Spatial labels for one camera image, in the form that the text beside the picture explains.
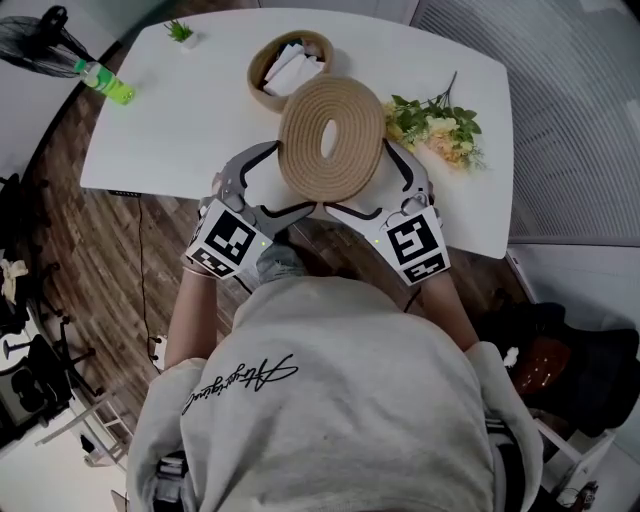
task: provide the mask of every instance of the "woven basket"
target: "woven basket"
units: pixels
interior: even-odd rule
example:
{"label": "woven basket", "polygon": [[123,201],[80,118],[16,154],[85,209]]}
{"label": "woven basket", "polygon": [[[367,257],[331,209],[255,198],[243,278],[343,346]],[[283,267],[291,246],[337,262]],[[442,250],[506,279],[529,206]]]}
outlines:
{"label": "woven basket", "polygon": [[[322,138],[329,121],[336,124],[336,140],[325,157]],[[375,173],[384,134],[382,105],[364,84],[347,77],[315,77],[291,95],[280,119],[280,172],[305,199],[344,201]]]}
{"label": "woven basket", "polygon": [[263,80],[267,71],[269,71],[269,68],[275,62],[280,46],[293,39],[305,39],[317,44],[322,52],[320,59],[324,61],[324,69],[320,74],[331,71],[333,46],[326,37],[309,30],[294,30],[293,32],[288,32],[280,37],[276,37],[256,54],[251,60],[249,69],[247,70],[247,84],[249,85],[251,95],[273,112],[282,112],[289,96],[271,96],[267,94],[262,90]]}

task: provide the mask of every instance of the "green leaves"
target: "green leaves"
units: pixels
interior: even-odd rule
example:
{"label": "green leaves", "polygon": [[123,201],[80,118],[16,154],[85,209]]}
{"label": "green leaves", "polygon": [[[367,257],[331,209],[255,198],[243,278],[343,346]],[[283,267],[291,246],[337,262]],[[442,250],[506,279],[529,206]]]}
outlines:
{"label": "green leaves", "polygon": [[467,119],[469,121],[477,115],[473,110],[465,110],[462,107],[454,107],[453,113],[456,117]]}
{"label": "green leaves", "polygon": [[394,103],[398,107],[406,107],[409,104],[409,102],[405,100],[402,96],[397,96],[395,94],[392,94],[391,97],[393,98]]}
{"label": "green leaves", "polygon": [[472,133],[482,133],[480,126],[478,126],[478,123],[476,123],[475,121],[468,121],[467,124],[471,127]]}
{"label": "green leaves", "polygon": [[425,119],[422,110],[418,109],[418,111],[411,116],[411,123],[419,132],[422,132],[427,127],[427,120]]}
{"label": "green leaves", "polygon": [[169,30],[169,37],[178,43],[183,43],[193,34],[193,30],[186,23],[180,23],[178,20],[171,20],[165,28]]}
{"label": "green leaves", "polygon": [[403,132],[407,132],[413,126],[413,114],[409,109],[405,109],[402,111],[402,114],[398,116],[396,122]]}
{"label": "green leaves", "polygon": [[433,103],[431,100],[428,101],[428,106],[422,109],[422,112],[425,116],[431,117],[443,117],[444,112],[442,108],[438,106],[437,103]]}

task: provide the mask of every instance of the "bottle cap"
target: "bottle cap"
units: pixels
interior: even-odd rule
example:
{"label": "bottle cap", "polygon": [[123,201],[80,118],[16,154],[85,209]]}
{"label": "bottle cap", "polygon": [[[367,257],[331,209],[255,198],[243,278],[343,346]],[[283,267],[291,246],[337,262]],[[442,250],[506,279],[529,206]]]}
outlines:
{"label": "bottle cap", "polygon": [[76,73],[80,73],[85,68],[86,65],[87,65],[87,61],[86,60],[79,59],[78,62],[76,62],[76,65],[73,67],[73,70]]}

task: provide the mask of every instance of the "white napkin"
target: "white napkin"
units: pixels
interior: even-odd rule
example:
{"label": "white napkin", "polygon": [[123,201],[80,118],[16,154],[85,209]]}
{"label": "white napkin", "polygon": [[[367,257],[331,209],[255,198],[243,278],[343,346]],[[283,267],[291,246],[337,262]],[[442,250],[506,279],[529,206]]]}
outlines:
{"label": "white napkin", "polygon": [[272,96],[288,96],[302,84],[322,71],[324,62],[310,60],[302,54],[296,55],[285,64],[264,86],[264,91]]}
{"label": "white napkin", "polygon": [[16,278],[26,276],[29,271],[22,260],[11,263],[3,259],[0,261],[0,266],[2,267],[2,276],[4,277],[4,283],[2,283],[2,295],[10,300],[12,304],[15,304]]}
{"label": "white napkin", "polygon": [[301,55],[303,53],[304,53],[304,48],[302,47],[302,45],[299,45],[299,44],[287,45],[287,47],[284,50],[282,50],[282,53],[280,54],[280,57],[278,57],[278,60],[276,60],[271,65],[271,68],[269,69],[269,71],[267,71],[267,74],[265,75],[264,79],[268,82],[291,59],[293,59],[296,55]]}

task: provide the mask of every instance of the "gray sweatshirt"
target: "gray sweatshirt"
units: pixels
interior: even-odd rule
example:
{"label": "gray sweatshirt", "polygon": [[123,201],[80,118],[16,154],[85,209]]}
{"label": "gray sweatshirt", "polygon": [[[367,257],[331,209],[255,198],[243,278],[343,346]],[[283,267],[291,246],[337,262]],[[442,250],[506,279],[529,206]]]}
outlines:
{"label": "gray sweatshirt", "polygon": [[186,510],[491,511],[488,411],[518,439],[528,509],[540,438],[493,345],[465,355],[361,282],[276,281],[208,361],[152,383],[128,458],[131,510],[152,510],[158,460],[184,450]]}

